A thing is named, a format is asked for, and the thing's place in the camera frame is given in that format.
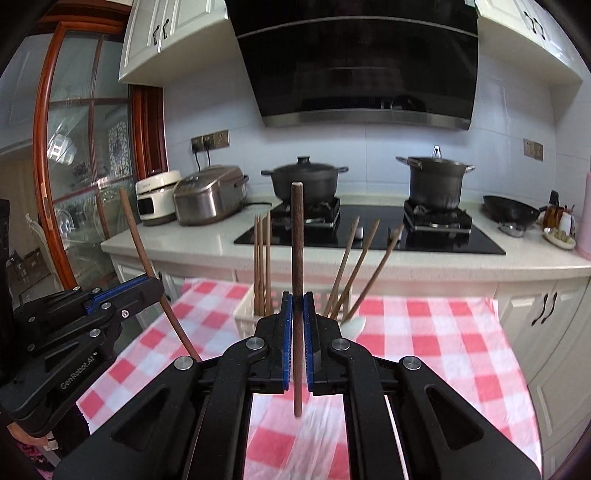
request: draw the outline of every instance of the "bottle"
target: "bottle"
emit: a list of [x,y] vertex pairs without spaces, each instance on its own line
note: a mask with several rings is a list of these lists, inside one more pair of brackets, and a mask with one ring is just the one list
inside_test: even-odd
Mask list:
[[560,211],[560,203],[558,201],[558,192],[552,190],[550,193],[550,201],[546,208],[542,228],[556,228],[558,227],[558,213]]

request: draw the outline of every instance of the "wooden chopstick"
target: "wooden chopstick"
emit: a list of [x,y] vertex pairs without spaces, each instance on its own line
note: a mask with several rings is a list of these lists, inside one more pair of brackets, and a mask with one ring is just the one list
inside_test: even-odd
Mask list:
[[291,282],[293,295],[294,415],[301,417],[303,368],[304,297],[304,184],[291,184]]
[[259,222],[259,217],[258,215],[255,217],[255,245],[254,245],[254,255],[255,255],[255,259],[254,259],[254,263],[255,263],[255,279],[254,279],[254,286],[253,286],[253,290],[254,290],[254,311],[253,314],[255,316],[259,315],[259,248],[258,248],[258,244],[259,244],[259,238],[258,238],[258,222]]
[[333,320],[336,319],[336,316],[339,312],[339,309],[341,308],[341,305],[345,302],[347,295],[349,295],[349,292],[351,291],[351,287],[353,286],[353,282],[355,281],[355,277],[357,277],[357,273],[359,272],[359,269],[361,268],[361,264],[363,263],[365,256],[368,254],[369,247],[371,246],[371,243],[374,241],[375,232],[378,231],[378,227],[379,227],[379,218],[375,221],[373,227],[371,227],[371,231],[369,233],[368,240],[363,245],[363,250],[361,251],[361,255],[359,256],[357,263],[355,264],[355,268],[351,272],[351,276],[349,277],[349,281],[345,285],[345,289],[343,290],[343,293],[341,293],[341,295],[339,297],[339,301],[337,301],[337,303],[335,303],[335,306],[333,307],[332,311],[330,312],[330,318],[332,318]]
[[258,256],[259,256],[259,303],[258,303],[258,314],[263,316],[265,314],[265,262],[264,262],[264,251],[265,251],[265,237],[263,236],[263,218],[259,217],[258,221]]
[[336,296],[339,291],[340,280],[341,278],[343,278],[343,272],[345,271],[345,267],[347,266],[347,259],[349,258],[349,254],[351,253],[351,247],[353,247],[353,241],[355,240],[355,232],[357,231],[358,225],[359,217],[355,219],[351,227],[351,232],[349,233],[349,240],[347,240],[347,248],[345,249],[345,253],[343,254],[343,259],[340,262],[339,272],[336,274],[335,283],[333,284],[333,288],[330,291],[330,297],[326,302],[326,307],[324,307],[324,312],[322,313],[322,316],[324,317],[328,316],[332,304],[336,300]]
[[[119,197],[121,198],[121,205],[123,206],[123,212],[125,214],[125,218],[127,219],[127,224],[129,225],[129,231],[131,233],[131,238],[134,241],[135,249],[138,252],[139,260],[142,262],[142,265],[144,266],[144,270],[148,274],[148,276],[156,278],[156,275],[154,274],[154,270],[152,269],[152,266],[150,265],[150,262],[148,261],[148,255],[146,254],[146,250],[144,248],[144,244],[142,243],[142,239],[139,236],[138,226],[135,224],[135,218],[134,218],[133,212],[131,211],[131,205],[129,204],[129,198],[127,197],[127,192],[123,188],[119,188]],[[181,340],[181,343],[187,349],[187,352],[189,353],[189,355],[191,355],[197,362],[200,362],[201,357],[199,356],[199,354],[197,353],[197,350],[195,350],[195,347],[191,343],[191,340],[189,340],[189,337],[187,336],[187,334],[183,330],[183,327],[181,326],[180,322],[178,321],[178,318],[177,318],[176,314],[174,313],[174,310],[170,306],[170,303],[168,303],[166,296],[162,295],[162,298],[160,298],[160,305],[162,306],[162,309],[164,310],[164,313],[166,314],[168,321],[170,322],[170,325],[172,325],[179,340]]]
[[273,314],[271,298],[271,212],[267,213],[267,256],[265,263],[265,315]]
[[355,312],[357,312],[359,305],[361,305],[361,302],[363,302],[365,300],[365,297],[367,296],[367,294],[371,290],[371,287],[374,286],[375,281],[378,279],[379,274],[381,273],[382,269],[384,268],[384,265],[388,261],[388,257],[392,253],[392,250],[394,250],[394,248],[396,247],[396,244],[398,243],[398,238],[400,238],[400,234],[402,233],[403,228],[404,228],[404,225],[400,225],[398,227],[398,229],[396,230],[396,233],[394,233],[394,236],[391,237],[390,244],[388,245],[388,248],[386,249],[386,253],[382,257],[382,261],[379,263],[378,268],[375,269],[374,274],[369,279],[367,285],[365,286],[365,288],[361,292],[361,295],[359,295],[359,298],[355,302],[355,305],[353,305],[353,307],[349,310],[349,313],[346,316],[343,315],[343,322],[346,322],[353,315],[355,315]]

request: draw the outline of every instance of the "kitchen counter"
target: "kitchen counter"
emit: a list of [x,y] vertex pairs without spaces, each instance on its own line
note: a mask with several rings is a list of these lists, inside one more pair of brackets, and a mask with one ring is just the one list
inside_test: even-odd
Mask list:
[[[344,205],[401,206],[404,202],[401,198],[371,195],[340,198]],[[506,255],[394,251],[382,270],[380,281],[508,282],[591,276],[591,262],[575,252],[552,246],[542,237],[538,227],[528,230],[524,238],[511,238],[483,215],[479,204],[462,203],[460,207],[472,215],[474,225],[503,248]],[[248,206],[227,220],[200,227],[181,227],[177,222],[153,227],[140,225],[139,233],[151,261],[252,271],[252,246],[234,245],[233,242],[252,227],[255,215],[263,215],[268,209],[264,205]],[[108,254],[137,258],[129,231],[114,236],[101,246]],[[349,255],[345,276],[351,272],[360,253],[361,250],[353,250]],[[343,249],[305,248],[306,277],[334,278],[342,255]],[[369,278],[382,256],[382,251],[369,251],[358,278]],[[272,273],[287,278],[290,272],[291,248],[273,246]]]

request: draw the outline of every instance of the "plate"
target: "plate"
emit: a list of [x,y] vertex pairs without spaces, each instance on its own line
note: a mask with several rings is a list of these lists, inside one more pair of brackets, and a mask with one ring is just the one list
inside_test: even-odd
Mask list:
[[552,245],[557,246],[558,248],[561,248],[562,250],[574,250],[574,248],[577,246],[577,242],[573,244],[568,244],[566,242],[558,240],[554,235],[550,233],[549,228],[544,229],[543,235],[544,238],[548,240],[548,242],[550,242]]

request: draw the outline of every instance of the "tablecloth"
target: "tablecloth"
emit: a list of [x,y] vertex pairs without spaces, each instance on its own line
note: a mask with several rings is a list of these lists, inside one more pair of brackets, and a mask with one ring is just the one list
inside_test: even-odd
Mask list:
[[[225,281],[185,282],[173,309],[202,358],[221,355],[240,340],[232,312],[247,289]],[[541,470],[534,408],[495,301],[368,297],[359,314],[366,317],[360,344],[394,361],[421,358]],[[90,431],[186,354],[167,319],[157,319],[79,400]],[[245,478],[349,478],[342,397],[313,397],[304,390],[301,419],[293,416],[293,386],[286,395],[255,396]]]

